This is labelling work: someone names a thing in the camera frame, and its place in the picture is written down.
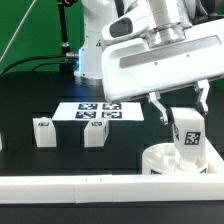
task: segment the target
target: black and white pattern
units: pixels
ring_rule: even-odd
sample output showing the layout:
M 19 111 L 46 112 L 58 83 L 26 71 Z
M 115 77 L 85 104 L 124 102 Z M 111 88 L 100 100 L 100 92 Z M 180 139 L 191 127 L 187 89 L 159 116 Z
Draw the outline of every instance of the black and white pattern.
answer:
M 154 174 L 161 174 L 161 173 L 159 173 L 159 172 L 157 172 L 155 170 L 151 170 L 151 174 L 154 175 Z
M 40 123 L 38 124 L 38 126 L 40 126 L 40 127 L 47 127 L 47 126 L 49 126 L 49 124 L 50 124 L 50 122 L 42 121 L 42 122 L 40 122 Z
M 122 112 L 117 111 L 102 112 L 102 118 L 122 119 Z
M 78 110 L 97 110 L 97 103 L 80 103 Z
M 178 140 L 180 140 L 180 137 L 179 137 L 179 129 L 178 129 L 178 127 L 174 124 L 174 125 L 173 125 L 173 128 L 174 128 L 174 135 L 176 136 L 176 138 L 177 138 Z
M 75 116 L 76 119 L 91 119 L 96 118 L 96 112 L 82 112 L 78 111 Z
M 121 104 L 109 104 L 109 103 L 104 103 L 103 104 L 103 110 L 121 110 Z
M 185 145 L 199 145 L 201 132 L 187 132 Z
M 94 126 L 94 127 L 103 126 L 103 123 L 102 122 L 92 122 L 92 126 Z

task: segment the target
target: cable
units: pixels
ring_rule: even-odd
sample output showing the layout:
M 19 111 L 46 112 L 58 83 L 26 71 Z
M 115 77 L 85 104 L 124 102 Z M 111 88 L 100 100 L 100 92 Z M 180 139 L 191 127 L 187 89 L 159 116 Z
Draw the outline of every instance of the cable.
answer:
M 9 41 L 9 43 L 8 43 L 8 45 L 7 45 L 6 49 L 5 49 L 5 51 L 3 52 L 2 57 L 0 58 L 0 63 L 2 62 L 2 60 L 3 60 L 4 57 L 5 57 L 5 55 L 7 54 L 9 48 L 11 47 L 13 41 L 14 41 L 15 38 L 16 38 L 16 35 L 18 34 L 19 30 L 21 29 L 22 25 L 24 24 L 24 22 L 25 22 L 27 16 L 29 15 L 30 11 L 32 10 L 32 8 L 34 7 L 34 5 L 35 5 L 36 2 L 37 2 L 37 0 L 34 0 L 34 1 L 32 2 L 32 4 L 30 5 L 29 9 L 28 9 L 27 12 L 26 12 L 26 14 L 24 15 L 23 19 L 21 20 L 19 26 L 17 27 L 15 33 L 13 34 L 11 40 Z
M 202 13 L 202 15 L 207 17 L 208 13 L 205 10 L 204 6 L 202 5 L 201 0 L 196 0 L 196 4 L 197 4 L 199 11 Z
M 5 69 L 3 69 L 0 72 L 0 78 L 2 78 L 8 70 L 10 70 L 11 68 L 13 68 L 17 65 L 20 65 L 20 64 L 23 64 L 23 63 L 26 63 L 29 61 L 36 61 L 36 60 L 42 60 L 42 59 L 53 59 L 53 58 L 63 58 L 65 56 L 66 56 L 65 54 L 59 54 L 59 55 L 48 55 L 48 56 L 36 56 L 36 57 L 30 57 L 30 58 L 25 58 L 25 59 L 19 60 L 17 62 L 12 63 L 9 66 L 7 66 Z
M 39 64 L 39 65 L 35 66 L 31 71 L 34 72 L 37 68 L 42 67 L 42 66 L 46 66 L 46 65 L 60 65 L 60 64 L 63 64 L 63 62 L 43 63 L 43 64 Z

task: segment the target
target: white block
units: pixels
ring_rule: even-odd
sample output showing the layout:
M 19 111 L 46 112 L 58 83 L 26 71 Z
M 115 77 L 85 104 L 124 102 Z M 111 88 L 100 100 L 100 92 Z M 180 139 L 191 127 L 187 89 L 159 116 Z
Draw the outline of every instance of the white block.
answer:
M 112 175 L 86 176 L 76 182 L 75 202 L 112 202 Z
M 33 119 L 34 135 L 37 147 L 56 147 L 56 130 L 50 118 Z
M 108 134 L 108 118 L 91 119 L 84 130 L 85 147 L 103 147 Z
M 183 158 L 205 157 L 204 118 L 194 108 L 171 108 L 174 145 Z

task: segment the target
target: white platform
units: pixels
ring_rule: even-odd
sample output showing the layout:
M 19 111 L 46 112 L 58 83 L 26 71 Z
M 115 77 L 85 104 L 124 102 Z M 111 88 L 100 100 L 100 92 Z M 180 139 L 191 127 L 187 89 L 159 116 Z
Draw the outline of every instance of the white platform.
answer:
M 0 203 L 224 200 L 223 160 L 207 156 L 208 174 L 0 177 Z

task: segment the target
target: white box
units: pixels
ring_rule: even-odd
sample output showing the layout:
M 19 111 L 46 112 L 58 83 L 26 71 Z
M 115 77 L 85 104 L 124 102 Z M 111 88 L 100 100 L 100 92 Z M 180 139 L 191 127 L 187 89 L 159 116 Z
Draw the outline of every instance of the white box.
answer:
M 103 147 L 108 134 L 108 118 L 91 119 L 84 130 L 85 147 Z
M 56 130 L 50 118 L 33 119 L 37 147 L 57 147 Z

